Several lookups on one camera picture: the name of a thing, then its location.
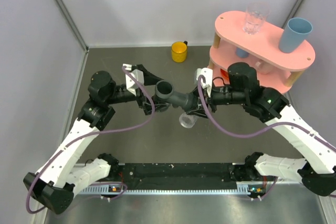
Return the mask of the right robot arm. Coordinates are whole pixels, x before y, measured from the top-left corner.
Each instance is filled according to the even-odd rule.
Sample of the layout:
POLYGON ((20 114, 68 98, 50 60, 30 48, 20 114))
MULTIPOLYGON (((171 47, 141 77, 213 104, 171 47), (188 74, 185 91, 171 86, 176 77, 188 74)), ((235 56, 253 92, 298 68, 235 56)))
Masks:
POLYGON ((187 112, 210 119, 220 131, 235 138, 252 138, 274 129, 302 157, 292 159, 255 152, 245 159, 246 176, 252 180, 260 176, 292 180, 316 195, 335 197, 335 147, 310 127, 278 90, 260 86, 254 68, 243 62, 234 63, 228 74, 229 84, 216 87, 213 70, 198 68, 194 102, 187 112), (212 114, 219 105, 233 104, 240 104, 265 127, 249 134, 224 129, 212 114))

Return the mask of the clear trap with grey nut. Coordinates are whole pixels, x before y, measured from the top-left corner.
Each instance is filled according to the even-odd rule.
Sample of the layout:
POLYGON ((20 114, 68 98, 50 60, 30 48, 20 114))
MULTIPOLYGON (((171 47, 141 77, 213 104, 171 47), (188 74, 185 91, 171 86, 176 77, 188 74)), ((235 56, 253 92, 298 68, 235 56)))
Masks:
POLYGON ((180 125, 186 129, 191 129, 197 122, 197 116, 182 113, 179 117, 180 125))

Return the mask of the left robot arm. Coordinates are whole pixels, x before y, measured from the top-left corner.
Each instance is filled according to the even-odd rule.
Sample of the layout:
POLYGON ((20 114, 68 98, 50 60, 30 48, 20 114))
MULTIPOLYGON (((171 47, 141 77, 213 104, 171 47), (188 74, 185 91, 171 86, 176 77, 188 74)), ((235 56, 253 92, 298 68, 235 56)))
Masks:
POLYGON ((145 87, 157 84, 161 78, 143 65, 124 64, 122 71, 125 74, 123 85, 117 85, 106 71, 92 75, 88 86, 89 100, 83 105, 68 135, 38 171, 24 177, 28 190, 25 207, 29 214, 37 214, 46 208, 61 214, 83 189, 103 178, 117 178, 118 166, 104 157, 94 159, 80 170, 74 171, 73 168, 99 135, 132 131, 153 119, 155 103, 145 87), (106 130, 115 114, 113 104, 132 101, 136 101, 149 118, 135 126, 106 130))

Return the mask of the grey plastic pipe fitting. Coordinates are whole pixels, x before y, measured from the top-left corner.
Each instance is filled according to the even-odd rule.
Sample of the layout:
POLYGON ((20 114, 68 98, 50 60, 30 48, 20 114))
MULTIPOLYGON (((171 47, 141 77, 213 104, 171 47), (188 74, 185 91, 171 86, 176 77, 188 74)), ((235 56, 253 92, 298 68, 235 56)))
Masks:
POLYGON ((173 85, 165 80, 156 83, 154 101, 159 104, 172 105, 174 108, 181 107, 185 112, 197 108, 197 97, 193 93, 181 93, 174 89, 173 85))

